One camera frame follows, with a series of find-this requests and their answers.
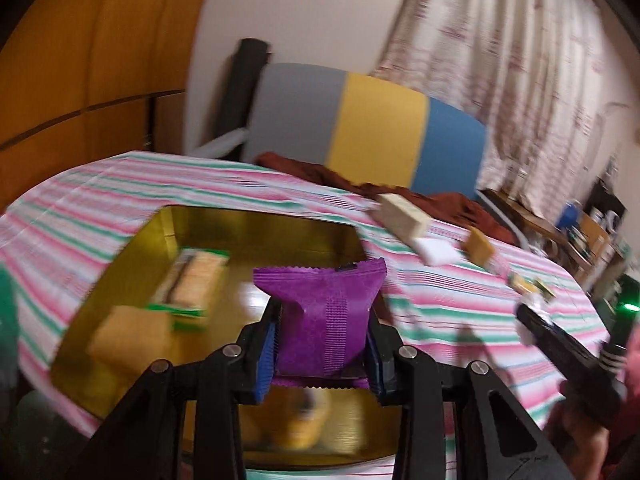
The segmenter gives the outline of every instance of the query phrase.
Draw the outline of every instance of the silver screw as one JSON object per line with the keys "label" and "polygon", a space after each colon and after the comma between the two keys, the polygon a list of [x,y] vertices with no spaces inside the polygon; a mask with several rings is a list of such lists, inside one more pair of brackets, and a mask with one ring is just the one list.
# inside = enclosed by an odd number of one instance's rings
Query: silver screw
{"label": "silver screw", "polygon": [[478,375],[487,375],[489,373],[489,365],[484,361],[473,361],[471,363],[471,370]]}
{"label": "silver screw", "polygon": [[404,357],[406,359],[413,359],[418,355],[418,351],[414,347],[409,345],[401,346],[398,350],[398,353],[400,354],[400,357]]}
{"label": "silver screw", "polygon": [[169,368],[169,361],[166,359],[157,359],[151,363],[151,371],[155,374],[161,374]]}
{"label": "silver screw", "polygon": [[240,345],[227,345],[222,349],[222,353],[227,357],[238,357],[242,353]]}

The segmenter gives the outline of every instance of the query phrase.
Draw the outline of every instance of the purple packet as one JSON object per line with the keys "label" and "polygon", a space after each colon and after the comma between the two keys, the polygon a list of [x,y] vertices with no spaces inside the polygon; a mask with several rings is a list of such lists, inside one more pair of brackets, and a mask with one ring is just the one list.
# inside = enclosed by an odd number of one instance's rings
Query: purple packet
{"label": "purple packet", "polygon": [[282,301],[274,382],[366,387],[369,310],[385,276],[383,258],[338,269],[254,269],[254,284]]}

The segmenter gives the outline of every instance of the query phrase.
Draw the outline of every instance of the person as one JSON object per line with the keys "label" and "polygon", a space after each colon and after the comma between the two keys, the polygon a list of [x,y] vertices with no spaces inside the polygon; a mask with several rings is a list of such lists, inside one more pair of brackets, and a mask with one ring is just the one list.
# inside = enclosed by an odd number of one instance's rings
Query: person
{"label": "person", "polygon": [[[610,432],[571,399],[561,400],[551,410],[543,431],[551,442],[561,430],[574,441],[561,456],[575,480],[606,480],[640,432],[640,325],[629,339],[624,380],[626,402]],[[560,385],[560,392],[568,392],[566,382]]]}

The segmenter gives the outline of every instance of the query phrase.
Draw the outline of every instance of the curtain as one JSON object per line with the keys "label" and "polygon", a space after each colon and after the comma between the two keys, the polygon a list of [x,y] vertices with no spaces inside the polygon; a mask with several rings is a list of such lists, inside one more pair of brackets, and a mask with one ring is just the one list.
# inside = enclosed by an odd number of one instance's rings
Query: curtain
{"label": "curtain", "polygon": [[374,75],[485,124],[479,189],[525,168],[520,201],[554,221],[598,113],[602,36],[591,0],[405,0]]}

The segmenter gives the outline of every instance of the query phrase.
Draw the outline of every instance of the brown cloth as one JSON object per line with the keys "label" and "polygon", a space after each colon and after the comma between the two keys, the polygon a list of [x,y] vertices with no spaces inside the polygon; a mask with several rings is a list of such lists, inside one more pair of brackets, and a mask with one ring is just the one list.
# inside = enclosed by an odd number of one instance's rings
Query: brown cloth
{"label": "brown cloth", "polygon": [[460,227],[475,227],[491,238],[511,245],[514,244],[511,231],[501,226],[478,202],[468,199],[462,193],[438,193],[424,196],[405,187],[376,186],[375,184],[356,186],[321,164],[300,162],[273,152],[259,155],[255,159],[255,163],[258,166],[287,173],[314,184],[351,191],[372,200],[375,200],[376,196],[381,193],[396,193],[404,196],[409,202],[417,205],[437,220]]}

